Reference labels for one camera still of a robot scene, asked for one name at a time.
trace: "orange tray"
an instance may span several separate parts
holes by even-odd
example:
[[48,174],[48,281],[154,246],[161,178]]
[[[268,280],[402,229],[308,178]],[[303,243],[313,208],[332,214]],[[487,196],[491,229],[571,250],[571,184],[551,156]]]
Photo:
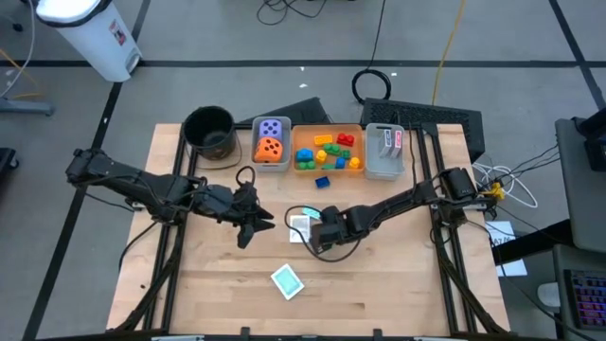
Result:
[[[347,135],[353,135],[354,142],[353,147],[339,145],[341,149],[351,151],[351,157],[357,157],[360,159],[360,167],[357,169],[351,169],[349,167],[349,161],[347,160],[346,166],[342,170],[322,170],[322,166],[326,164],[332,164],[336,162],[337,156],[330,155],[324,164],[318,165],[316,163],[315,170],[298,170],[296,168],[296,151],[308,148],[313,151],[313,161],[315,161],[315,155],[322,149],[321,146],[316,147],[313,143],[313,138],[317,135],[332,135],[332,143],[337,143],[337,136],[340,133]],[[364,171],[365,165],[365,153],[364,153],[364,131],[358,124],[331,124],[331,125],[297,125],[293,127],[293,169],[294,172],[299,175],[314,175],[322,176],[323,173],[360,173]]]

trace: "orange dice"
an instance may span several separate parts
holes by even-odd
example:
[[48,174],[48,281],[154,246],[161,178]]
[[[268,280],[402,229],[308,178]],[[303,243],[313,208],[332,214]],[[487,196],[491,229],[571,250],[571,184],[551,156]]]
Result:
[[275,138],[262,137],[258,141],[257,151],[255,152],[255,162],[257,163],[276,163],[280,162],[282,157],[282,143]]

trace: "wooden table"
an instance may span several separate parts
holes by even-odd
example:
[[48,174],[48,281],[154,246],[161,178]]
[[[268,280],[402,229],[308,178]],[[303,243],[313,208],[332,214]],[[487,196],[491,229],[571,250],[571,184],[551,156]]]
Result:
[[[179,137],[178,124],[159,124],[151,142],[146,170],[170,173]],[[472,173],[459,125],[438,126],[446,168],[465,167]],[[241,166],[250,163],[250,131],[238,131]],[[431,140],[426,137],[435,166]],[[416,170],[422,180],[417,137],[413,133]],[[237,157],[238,151],[230,157]],[[255,187],[264,208],[276,218],[276,228],[255,235],[245,250],[236,246],[237,228],[189,215],[181,272],[173,307],[171,333],[322,334],[369,336],[375,328],[385,335],[448,335],[436,250],[429,240],[429,209],[402,214],[364,239],[354,254],[338,263],[316,260],[299,243],[289,243],[283,215],[289,206],[306,204],[340,208],[374,204],[411,188],[412,164],[404,148],[406,173],[395,182],[355,177],[331,177],[330,188],[318,190],[312,177],[258,173]],[[200,161],[199,167],[205,167]],[[210,184],[234,188],[236,171],[198,170]],[[468,218],[484,224],[478,212]],[[145,212],[134,214],[130,238],[150,223]],[[116,286],[108,327],[122,322],[150,285],[160,229],[134,245],[126,256]],[[497,323],[508,329],[503,297],[486,231],[472,224],[458,230],[472,291]],[[345,254],[352,244],[330,250],[327,258]],[[286,301],[270,275],[289,263],[305,289]],[[460,330],[465,320],[453,286]],[[155,326],[160,324],[165,294],[158,298]]]

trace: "red lego brick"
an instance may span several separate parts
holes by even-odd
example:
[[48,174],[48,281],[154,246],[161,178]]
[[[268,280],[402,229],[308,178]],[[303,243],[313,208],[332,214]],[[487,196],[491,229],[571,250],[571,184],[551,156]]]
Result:
[[346,135],[346,134],[340,133],[337,136],[337,143],[342,144],[344,146],[353,147],[353,141],[354,141],[353,135]]

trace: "computer keyboard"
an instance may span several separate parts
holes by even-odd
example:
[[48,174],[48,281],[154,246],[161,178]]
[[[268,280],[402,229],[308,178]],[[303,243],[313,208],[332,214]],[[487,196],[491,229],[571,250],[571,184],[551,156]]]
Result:
[[606,272],[564,270],[575,325],[606,331]]
[[361,123],[447,123],[463,127],[472,162],[484,153],[482,114],[473,110],[438,107],[386,99],[366,99]]

